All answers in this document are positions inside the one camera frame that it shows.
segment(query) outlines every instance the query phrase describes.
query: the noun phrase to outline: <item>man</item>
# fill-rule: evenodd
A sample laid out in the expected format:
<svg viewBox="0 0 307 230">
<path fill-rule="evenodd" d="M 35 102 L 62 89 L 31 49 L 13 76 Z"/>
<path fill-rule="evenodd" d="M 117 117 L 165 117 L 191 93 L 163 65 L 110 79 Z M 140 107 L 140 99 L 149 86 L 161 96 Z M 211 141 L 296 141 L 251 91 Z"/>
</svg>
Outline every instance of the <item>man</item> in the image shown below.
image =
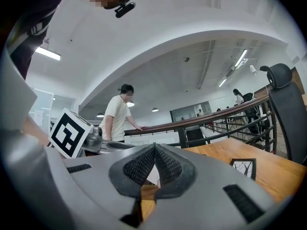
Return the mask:
<svg viewBox="0 0 307 230">
<path fill-rule="evenodd" d="M 124 84 L 120 88 L 120 95 L 114 96 L 107 105 L 104 120 L 99 125 L 102 128 L 103 140 L 112 140 L 124 142 L 124 122 L 128 122 L 136 129 L 142 131 L 133 120 L 127 102 L 133 98 L 134 88 L 131 85 Z"/>
<path fill-rule="evenodd" d="M 10 9 L 9 20 L 6 21 L 3 28 L 1 28 L 1 39 L 3 39 L 2 31 L 10 29 L 18 18 L 7 40 L 6 47 L 13 63 L 25 79 L 32 55 L 43 43 L 49 22 L 62 0 L 12 1 L 21 4 L 21 6 L 16 6 L 16 4 L 14 4 L 12 9 L 17 7 L 19 10 L 23 11 L 23 13 L 20 15 L 16 10 L 12 11 Z M 96 4 L 99 4 L 99 6 L 105 9 L 115 8 L 128 1 L 129 0 L 95 0 Z M 36 125 L 30 116 L 28 116 L 24 122 L 23 132 L 37 137 L 45 146 L 49 144 L 48 135 Z"/>
<path fill-rule="evenodd" d="M 204 116 L 204 115 L 205 115 L 205 113 L 203 113 L 202 110 L 200 109 L 199 113 L 198 113 L 198 116 L 201 117 L 201 116 Z"/>
</svg>

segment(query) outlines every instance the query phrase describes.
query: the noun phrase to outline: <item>handrail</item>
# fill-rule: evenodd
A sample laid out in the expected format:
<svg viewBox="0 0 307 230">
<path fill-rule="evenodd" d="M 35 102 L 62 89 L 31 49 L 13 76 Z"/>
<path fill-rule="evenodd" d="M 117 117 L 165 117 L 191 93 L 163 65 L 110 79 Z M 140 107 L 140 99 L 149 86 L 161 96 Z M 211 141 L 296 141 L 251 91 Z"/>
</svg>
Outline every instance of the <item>handrail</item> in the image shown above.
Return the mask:
<svg viewBox="0 0 307 230">
<path fill-rule="evenodd" d="M 151 134 L 156 132 L 163 132 L 168 130 L 174 130 L 176 128 L 183 128 L 183 127 L 190 127 L 190 126 L 196 126 L 199 124 L 209 123 L 217 119 L 229 117 L 230 115 L 241 113 L 245 110 L 248 110 L 252 108 L 253 106 L 265 103 L 269 100 L 269 95 L 266 94 L 258 99 L 242 103 L 238 106 L 234 106 L 231 108 L 227 108 L 225 110 L 222 110 L 220 112 L 215 112 L 212 114 L 208 114 L 201 117 L 191 118 L 187 120 L 182 120 L 178 122 L 163 124 L 163 125 L 156 125 L 156 126 L 150 126 L 143 128 L 143 131 L 137 130 L 137 129 L 131 129 L 125 131 L 125 136 L 133 136 L 133 135 L 144 135 L 144 134 Z"/>
</svg>

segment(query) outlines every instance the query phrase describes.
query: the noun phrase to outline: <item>black slot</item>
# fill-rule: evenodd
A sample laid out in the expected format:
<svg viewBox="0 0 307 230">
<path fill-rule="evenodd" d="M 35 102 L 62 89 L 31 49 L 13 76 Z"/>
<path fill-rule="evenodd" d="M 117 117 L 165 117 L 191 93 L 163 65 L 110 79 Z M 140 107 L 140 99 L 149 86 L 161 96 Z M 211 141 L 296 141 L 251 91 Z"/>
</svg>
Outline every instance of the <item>black slot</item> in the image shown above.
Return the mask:
<svg viewBox="0 0 307 230">
<path fill-rule="evenodd" d="M 91 168 L 91 165 L 85 163 L 85 164 L 69 167 L 69 168 L 67 168 L 67 170 L 71 174 L 71 173 L 75 173 L 75 172 L 79 172 L 79 171 L 84 171 L 84 170 L 89 169 L 89 168 Z"/>
<path fill-rule="evenodd" d="M 237 185 L 223 189 L 248 223 L 263 215 L 264 212 Z"/>
</svg>

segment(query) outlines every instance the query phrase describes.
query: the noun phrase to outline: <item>picture frame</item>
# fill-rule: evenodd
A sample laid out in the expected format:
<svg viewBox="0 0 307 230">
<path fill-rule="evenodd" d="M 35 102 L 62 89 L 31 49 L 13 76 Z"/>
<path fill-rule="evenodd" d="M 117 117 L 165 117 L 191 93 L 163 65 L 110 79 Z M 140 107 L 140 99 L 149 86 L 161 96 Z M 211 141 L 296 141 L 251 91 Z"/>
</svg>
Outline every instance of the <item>picture frame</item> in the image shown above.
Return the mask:
<svg viewBox="0 0 307 230">
<path fill-rule="evenodd" d="M 256 180 L 256 159 L 232 159 L 230 165 L 247 177 Z"/>
</svg>

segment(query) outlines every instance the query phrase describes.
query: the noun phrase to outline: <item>round ceiling lamp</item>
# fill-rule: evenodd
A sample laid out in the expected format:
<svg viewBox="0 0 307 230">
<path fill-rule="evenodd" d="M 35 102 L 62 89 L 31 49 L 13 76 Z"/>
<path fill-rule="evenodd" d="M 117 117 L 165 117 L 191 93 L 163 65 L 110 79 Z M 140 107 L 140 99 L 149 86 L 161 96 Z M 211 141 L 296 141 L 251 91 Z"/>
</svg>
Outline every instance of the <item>round ceiling lamp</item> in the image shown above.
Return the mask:
<svg viewBox="0 0 307 230">
<path fill-rule="evenodd" d="M 96 117 L 99 117 L 99 118 L 102 118 L 104 117 L 105 115 L 103 113 L 98 113 Z"/>
<path fill-rule="evenodd" d="M 127 102 L 127 106 L 128 106 L 128 107 L 133 107 L 133 106 L 134 106 L 134 103 L 133 103 L 133 102 Z"/>
</svg>

